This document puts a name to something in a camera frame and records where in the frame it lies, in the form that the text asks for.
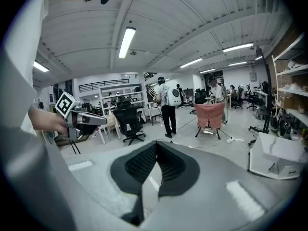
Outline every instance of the chair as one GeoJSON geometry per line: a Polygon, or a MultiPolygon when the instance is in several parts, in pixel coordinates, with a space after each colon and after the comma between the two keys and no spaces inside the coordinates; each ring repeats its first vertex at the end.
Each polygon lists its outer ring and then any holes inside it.
{"type": "Polygon", "coordinates": [[[255,104],[259,103],[259,96],[258,95],[252,95],[252,92],[250,90],[250,84],[247,85],[246,87],[247,87],[248,92],[249,92],[248,102],[251,103],[251,105],[248,106],[247,109],[252,107],[252,110],[255,110],[255,108],[257,108],[255,106],[255,104]]]}
{"type": "Polygon", "coordinates": [[[223,109],[225,107],[224,103],[215,104],[195,104],[194,105],[198,118],[198,128],[199,131],[195,135],[198,136],[201,128],[213,128],[216,129],[218,139],[220,136],[218,129],[221,127],[221,119],[223,115],[223,109]]]}
{"type": "Polygon", "coordinates": [[[141,130],[141,124],[137,118],[137,107],[128,107],[127,103],[120,106],[124,106],[124,108],[118,108],[113,113],[119,121],[121,133],[127,137],[123,142],[125,143],[127,140],[130,140],[128,145],[131,145],[133,140],[144,141],[139,137],[145,137],[145,134],[137,134],[141,130]],[[127,124],[129,124],[131,130],[127,130],[127,124]]]}
{"type": "Polygon", "coordinates": [[[196,104],[203,104],[204,103],[204,98],[202,97],[202,94],[200,92],[200,88],[196,89],[195,94],[194,94],[194,103],[196,104]]]}

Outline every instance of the gray floor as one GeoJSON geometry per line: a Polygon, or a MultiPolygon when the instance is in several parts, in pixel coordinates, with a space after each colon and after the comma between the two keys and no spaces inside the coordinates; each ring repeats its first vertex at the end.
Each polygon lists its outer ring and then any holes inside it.
{"type": "MultiPolygon", "coordinates": [[[[215,131],[213,131],[213,135],[200,132],[196,138],[195,135],[198,131],[197,116],[194,113],[190,114],[190,111],[192,110],[191,107],[185,107],[176,110],[177,134],[173,136],[173,142],[189,146],[192,149],[194,148],[196,150],[221,155],[233,161],[238,166],[247,169],[249,159],[249,147],[247,143],[257,137],[257,132],[248,131],[248,128],[249,126],[258,126],[259,128],[262,128],[264,121],[255,119],[255,112],[246,109],[246,107],[247,104],[245,103],[243,109],[232,108],[231,110],[228,110],[228,122],[225,125],[223,124],[221,127],[221,130],[226,134],[243,141],[235,140],[229,144],[227,143],[228,136],[219,132],[221,140],[218,140],[215,131]]],[[[165,127],[162,121],[158,117],[156,119],[157,120],[154,121],[154,126],[152,126],[150,122],[143,125],[143,132],[146,134],[146,137],[142,137],[142,139],[163,139],[164,141],[170,141],[170,139],[165,137],[165,127]]],[[[100,136],[97,135],[90,141],[78,143],[77,146],[82,154],[106,152],[128,146],[128,142],[123,143],[122,140],[118,139],[115,130],[107,136],[104,136],[104,138],[106,141],[105,145],[102,143],[100,136]]],[[[64,147],[64,149],[61,150],[61,153],[63,156],[74,155],[70,146],[64,147]]],[[[273,180],[257,175],[254,175],[254,177],[266,184],[282,199],[294,192],[300,183],[300,179],[273,180]]],[[[160,185],[160,182],[161,171],[159,166],[156,165],[143,185],[144,190],[146,190],[143,191],[145,215],[150,214],[155,203],[157,203],[157,187],[160,185]]]]}

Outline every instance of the black office chair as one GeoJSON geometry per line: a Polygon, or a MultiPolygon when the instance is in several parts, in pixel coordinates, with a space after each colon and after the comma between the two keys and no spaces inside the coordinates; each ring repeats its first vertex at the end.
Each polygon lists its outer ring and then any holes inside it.
{"type": "Polygon", "coordinates": [[[194,103],[196,103],[196,104],[203,104],[203,103],[205,103],[205,99],[202,97],[202,93],[201,93],[201,90],[200,90],[200,88],[199,89],[196,89],[196,91],[195,91],[195,94],[194,94],[194,103]]]}
{"type": "Polygon", "coordinates": [[[252,107],[252,110],[255,110],[255,108],[257,108],[257,106],[255,106],[255,104],[259,103],[259,96],[258,95],[252,95],[252,92],[250,90],[250,84],[248,84],[246,87],[247,87],[248,92],[249,92],[248,103],[251,103],[251,105],[248,106],[247,109],[252,107]]]}
{"type": "Polygon", "coordinates": [[[123,140],[123,142],[125,143],[127,140],[130,140],[128,145],[131,145],[133,140],[144,141],[139,137],[140,136],[145,137],[145,134],[144,133],[137,134],[141,130],[141,124],[137,118],[137,107],[129,107],[127,103],[124,104],[123,106],[124,108],[118,108],[113,111],[115,117],[120,123],[121,133],[127,137],[126,139],[123,140]],[[127,124],[129,124],[131,129],[129,131],[127,131],[127,124]]]}

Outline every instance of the fluorescent light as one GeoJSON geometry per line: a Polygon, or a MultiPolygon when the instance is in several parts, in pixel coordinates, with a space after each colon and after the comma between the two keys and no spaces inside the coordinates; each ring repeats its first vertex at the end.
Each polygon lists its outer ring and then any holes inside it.
{"type": "Polygon", "coordinates": [[[203,74],[203,73],[206,73],[206,72],[210,72],[210,71],[214,71],[214,70],[215,70],[214,68],[213,69],[209,69],[209,70],[200,72],[200,74],[203,74]]]}
{"type": "Polygon", "coordinates": [[[44,66],[42,66],[41,64],[39,64],[37,62],[34,62],[33,66],[36,67],[37,69],[39,69],[40,71],[43,71],[43,72],[49,71],[49,69],[45,68],[44,66]]]}
{"type": "Polygon", "coordinates": [[[128,48],[130,46],[130,43],[131,43],[135,33],[136,33],[135,28],[126,27],[126,31],[125,31],[124,38],[123,38],[122,45],[121,45],[121,49],[120,49],[119,58],[125,58],[126,57],[126,53],[128,51],[128,48]]]}
{"type": "Polygon", "coordinates": [[[229,66],[236,66],[236,65],[246,64],[246,63],[247,63],[247,62],[241,62],[241,63],[229,64],[229,66]]]}
{"type": "Polygon", "coordinates": [[[251,47],[253,45],[254,45],[253,43],[242,44],[242,45],[238,45],[238,46],[234,46],[234,47],[231,47],[231,48],[224,49],[223,52],[228,52],[228,51],[234,51],[234,50],[238,50],[238,49],[242,49],[242,48],[247,48],[247,47],[251,47]]]}
{"type": "Polygon", "coordinates": [[[194,61],[192,61],[192,62],[190,62],[190,63],[187,63],[187,64],[181,66],[180,68],[187,67],[187,66],[189,66],[189,65],[191,65],[191,64],[194,64],[194,63],[197,63],[197,62],[199,62],[199,61],[202,61],[202,59],[199,58],[199,59],[197,59],[197,60],[194,60],[194,61]]]}

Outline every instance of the person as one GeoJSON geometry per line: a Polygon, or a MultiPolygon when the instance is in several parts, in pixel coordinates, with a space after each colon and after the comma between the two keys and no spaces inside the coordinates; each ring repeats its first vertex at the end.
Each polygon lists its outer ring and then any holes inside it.
{"type": "MultiPolygon", "coordinates": [[[[214,75],[210,76],[209,79],[210,82],[210,97],[213,99],[213,103],[223,103],[225,97],[222,94],[222,88],[220,85],[217,84],[216,78],[214,75]]],[[[222,123],[226,123],[226,115],[225,115],[225,111],[223,111],[222,114],[222,123]]]]}
{"type": "Polygon", "coordinates": [[[162,115],[163,115],[163,120],[165,124],[165,129],[166,129],[166,134],[165,136],[172,139],[172,134],[177,134],[177,129],[176,129],[176,120],[175,120],[175,107],[169,106],[168,105],[168,100],[167,100],[167,94],[169,90],[169,86],[165,84],[165,79],[164,77],[159,77],[158,78],[158,90],[157,90],[157,97],[156,101],[158,103],[161,103],[161,109],[162,109],[162,115]]]}
{"type": "Polygon", "coordinates": [[[177,84],[177,89],[180,93],[180,97],[181,97],[181,104],[180,104],[180,108],[184,108],[184,96],[183,96],[183,89],[182,87],[180,87],[179,84],[177,84]]]}
{"type": "MultiPolygon", "coordinates": [[[[4,38],[4,50],[13,66],[33,86],[33,63],[41,35],[42,21],[48,14],[49,0],[29,0],[15,17],[4,38]]],[[[34,130],[57,131],[66,134],[63,117],[31,106],[21,130],[36,135],[34,130]]]]}

